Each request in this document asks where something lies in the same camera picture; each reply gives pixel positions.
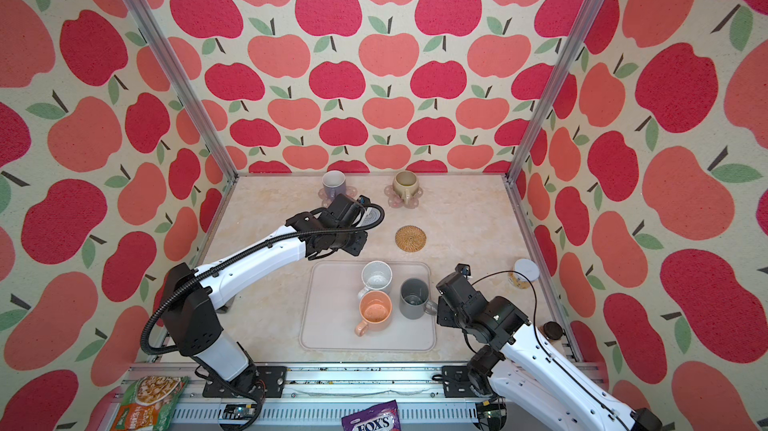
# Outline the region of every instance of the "snack bag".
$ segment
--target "snack bag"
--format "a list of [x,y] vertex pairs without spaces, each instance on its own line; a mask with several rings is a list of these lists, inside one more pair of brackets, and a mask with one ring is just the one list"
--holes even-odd
[[131,384],[111,431],[166,431],[188,377],[147,376]]
[[368,409],[352,413],[341,418],[344,431],[400,431],[400,416],[397,413],[397,401],[389,401],[371,406]]

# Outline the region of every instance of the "apple-patterned wallpaper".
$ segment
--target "apple-patterned wallpaper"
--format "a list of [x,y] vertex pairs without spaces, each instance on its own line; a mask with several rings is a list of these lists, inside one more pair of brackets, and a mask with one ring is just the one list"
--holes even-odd
[[[225,110],[216,128],[240,172],[479,173],[509,168],[581,1],[150,5],[164,33],[190,45],[178,52],[199,53],[190,80],[209,112]],[[606,5],[592,51],[618,13]],[[148,52],[142,75],[157,68]],[[559,113],[574,106],[572,76],[568,86]]]
[[616,397],[665,429],[764,429],[768,0],[606,3],[618,31],[587,39],[518,175],[530,225]]
[[0,430],[92,431],[225,183],[120,0],[0,16]]

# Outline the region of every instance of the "beige mug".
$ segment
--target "beige mug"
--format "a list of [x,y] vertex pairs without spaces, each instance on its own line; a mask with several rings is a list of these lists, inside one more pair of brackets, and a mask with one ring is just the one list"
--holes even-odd
[[413,172],[400,171],[392,181],[392,189],[408,206],[418,191],[418,177]]
[[362,321],[355,328],[355,334],[362,336],[368,331],[381,331],[389,326],[392,315],[392,300],[384,291],[368,291],[360,301]]

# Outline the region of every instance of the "woven coaster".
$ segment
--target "woven coaster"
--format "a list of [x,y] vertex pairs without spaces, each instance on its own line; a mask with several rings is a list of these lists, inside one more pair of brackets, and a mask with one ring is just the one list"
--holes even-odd
[[403,251],[414,253],[427,244],[427,235],[416,226],[403,226],[395,233],[395,243]]

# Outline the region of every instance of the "mug handle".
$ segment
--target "mug handle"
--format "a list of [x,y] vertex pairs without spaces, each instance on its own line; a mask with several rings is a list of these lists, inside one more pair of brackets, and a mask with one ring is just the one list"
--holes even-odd
[[357,327],[355,328],[355,334],[358,336],[362,336],[363,334],[366,333],[367,330],[368,330],[368,323],[365,321],[360,321],[360,324],[358,324]]
[[432,316],[437,316],[437,303],[432,300],[427,300],[424,311]]

